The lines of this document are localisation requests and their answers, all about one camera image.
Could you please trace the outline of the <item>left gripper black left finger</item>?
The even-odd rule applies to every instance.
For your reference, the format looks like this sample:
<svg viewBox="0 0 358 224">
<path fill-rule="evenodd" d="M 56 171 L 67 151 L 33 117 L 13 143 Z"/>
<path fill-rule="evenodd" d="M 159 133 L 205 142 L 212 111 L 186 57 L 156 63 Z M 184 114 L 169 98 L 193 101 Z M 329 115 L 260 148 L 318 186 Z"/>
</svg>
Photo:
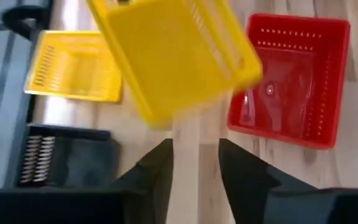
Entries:
<svg viewBox="0 0 358 224">
<path fill-rule="evenodd" d="M 110 184 L 123 206 L 123 224 L 166 224 L 173 179 L 173 140 L 164 139 Z"/>
</svg>

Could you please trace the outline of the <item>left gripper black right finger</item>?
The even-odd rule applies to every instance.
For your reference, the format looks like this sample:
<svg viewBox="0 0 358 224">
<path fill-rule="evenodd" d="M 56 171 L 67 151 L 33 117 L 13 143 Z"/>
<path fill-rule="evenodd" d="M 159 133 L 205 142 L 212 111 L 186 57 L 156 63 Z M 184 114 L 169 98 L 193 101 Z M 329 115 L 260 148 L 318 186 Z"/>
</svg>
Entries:
<svg viewBox="0 0 358 224">
<path fill-rule="evenodd" d="M 290 192 L 315 189 L 227 138 L 219 140 L 218 154 L 224 188 L 236 224 L 263 224 L 268 194 L 273 189 Z"/>
</svg>

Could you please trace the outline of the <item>yellow plastic basket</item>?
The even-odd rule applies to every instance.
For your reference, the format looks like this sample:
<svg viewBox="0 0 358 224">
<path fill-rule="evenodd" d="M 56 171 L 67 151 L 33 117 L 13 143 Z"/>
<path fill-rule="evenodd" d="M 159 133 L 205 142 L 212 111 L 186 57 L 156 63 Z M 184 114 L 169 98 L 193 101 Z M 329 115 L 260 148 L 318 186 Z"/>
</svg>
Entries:
<svg viewBox="0 0 358 224">
<path fill-rule="evenodd" d="M 119 102 L 122 76 L 100 32 L 45 30 L 40 33 L 24 92 Z"/>
<path fill-rule="evenodd" d="M 262 78 L 259 57 L 226 0 L 86 2 L 153 127 Z"/>
</svg>

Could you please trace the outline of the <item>black plastic basket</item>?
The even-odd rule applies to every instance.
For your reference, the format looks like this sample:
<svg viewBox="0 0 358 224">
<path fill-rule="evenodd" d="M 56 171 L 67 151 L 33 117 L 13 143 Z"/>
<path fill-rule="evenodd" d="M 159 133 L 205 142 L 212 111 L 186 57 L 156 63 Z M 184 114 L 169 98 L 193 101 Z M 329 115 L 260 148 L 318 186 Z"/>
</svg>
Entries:
<svg viewBox="0 0 358 224">
<path fill-rule="evenodd" d="M 29 124 L 15 184 L 64 189 L 107 186 L 116 176 L 120 148 L 109 131 Z"/>
</svg>

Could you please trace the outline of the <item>red plastic basket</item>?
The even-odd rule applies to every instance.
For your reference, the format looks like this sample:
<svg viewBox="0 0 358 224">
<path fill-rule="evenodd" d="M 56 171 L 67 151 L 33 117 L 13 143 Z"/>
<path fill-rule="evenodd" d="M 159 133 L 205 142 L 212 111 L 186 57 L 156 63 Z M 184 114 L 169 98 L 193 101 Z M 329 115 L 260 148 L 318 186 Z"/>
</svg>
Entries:
<svg viewBox="0 0 358 224">
<path fill-rule="evenodd" d="M 263 77 L 232 96 L 229 129 L 313 149 L 334 147 L 350 31 L 343 19 L 251 15 L 247 35 Z"/>
</svg>

